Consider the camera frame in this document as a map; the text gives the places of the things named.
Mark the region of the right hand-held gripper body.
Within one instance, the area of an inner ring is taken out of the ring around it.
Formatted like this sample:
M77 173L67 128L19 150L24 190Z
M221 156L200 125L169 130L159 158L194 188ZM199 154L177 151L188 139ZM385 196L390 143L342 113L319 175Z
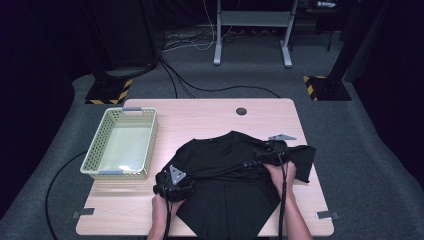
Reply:
M279 134L271 136L265 145L256 151L255 160L261 164L271 164L281 166L289 161L289 147L287 140L294 140L294 137Z

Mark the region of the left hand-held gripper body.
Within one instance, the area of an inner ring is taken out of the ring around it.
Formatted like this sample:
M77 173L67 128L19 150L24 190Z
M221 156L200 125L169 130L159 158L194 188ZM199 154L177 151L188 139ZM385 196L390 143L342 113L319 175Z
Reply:
M194 191L196 180L173 165L165 166L155 176L153 192L169 202L187 199Z

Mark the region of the black shirt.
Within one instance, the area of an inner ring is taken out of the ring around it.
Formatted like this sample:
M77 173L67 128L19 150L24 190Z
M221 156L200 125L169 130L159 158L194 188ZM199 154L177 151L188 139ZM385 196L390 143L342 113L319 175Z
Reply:
M265 164L261 169L242 165L255 160L265 142L237 131L192 139L165 165L196 180L177 216L202 240L254 240L276 209L284 216L286 183L279 195ZM304 183L309 181L315 152L308 145L289 147L295 177Z

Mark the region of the person's left hand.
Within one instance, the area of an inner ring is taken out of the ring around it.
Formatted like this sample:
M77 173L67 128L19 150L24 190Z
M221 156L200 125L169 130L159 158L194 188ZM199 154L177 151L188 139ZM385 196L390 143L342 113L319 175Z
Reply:
M164 198L156 194L152 198L152 219L159 217L167 217L173 219L183 201L167 203Z

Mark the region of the person's right hand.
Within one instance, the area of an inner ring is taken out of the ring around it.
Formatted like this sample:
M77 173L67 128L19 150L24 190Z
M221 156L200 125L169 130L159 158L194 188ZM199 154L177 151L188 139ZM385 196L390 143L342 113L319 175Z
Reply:
M293 184L295 179L296 167L289 161L282 166L274 166L271 164L265 164L265 168L271 175L271 179L279 195L282 195L283 183L286 183L286 196L291 200L295 201L295 195L293 193Z

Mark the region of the beige perforated plastic basket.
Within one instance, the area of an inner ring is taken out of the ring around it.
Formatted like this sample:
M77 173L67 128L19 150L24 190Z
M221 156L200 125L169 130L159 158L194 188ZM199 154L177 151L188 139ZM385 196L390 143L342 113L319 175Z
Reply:
M145 180L158 128L147 107L108 108L80 167L94 180Z

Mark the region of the black hazard-striped stand base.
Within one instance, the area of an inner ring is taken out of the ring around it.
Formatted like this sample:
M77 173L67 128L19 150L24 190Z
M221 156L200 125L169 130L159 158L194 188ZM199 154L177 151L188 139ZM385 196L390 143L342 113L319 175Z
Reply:
M132 79L96 81L85 97L86 104L121 104L126 98Z
M351 101L347 89L340 81L327 76L304 76L307 93L313 101Z

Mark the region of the grey tape strip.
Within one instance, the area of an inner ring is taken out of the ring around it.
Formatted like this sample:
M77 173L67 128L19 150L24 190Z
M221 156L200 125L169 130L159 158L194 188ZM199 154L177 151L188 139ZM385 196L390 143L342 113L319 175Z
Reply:
M74 211L70 218L79 219L81 216L84 216L84 215L93 215L94 211L95 211L95 208L83 208L80 211Z
M336 220L340 218L340 215L337 212L332 211L319 211L315 213L318 219L331 219Z

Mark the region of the black stand pole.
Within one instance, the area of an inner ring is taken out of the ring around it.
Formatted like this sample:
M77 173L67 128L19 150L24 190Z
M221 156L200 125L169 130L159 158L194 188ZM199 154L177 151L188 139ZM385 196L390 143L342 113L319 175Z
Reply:
M355 0L352 12L342 31L344 46L328 78L342 83L344 74L364 43L371 27L390 2L391 0Z

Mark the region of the grey metal desk frame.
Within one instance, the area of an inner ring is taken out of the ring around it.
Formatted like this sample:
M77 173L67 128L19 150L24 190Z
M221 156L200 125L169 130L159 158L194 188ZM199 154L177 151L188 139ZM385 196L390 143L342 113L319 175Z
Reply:
M223 26L250 26L250 27L279 27L285 29L284 39L280 41L284 66L290 69L293 64L289 53L288 43L294 26L296 10L299 0L289 0L291 9L287 11L227 11L222 9L222 0L217 0L216 10L216 44L213 64L221 64L223 49Z

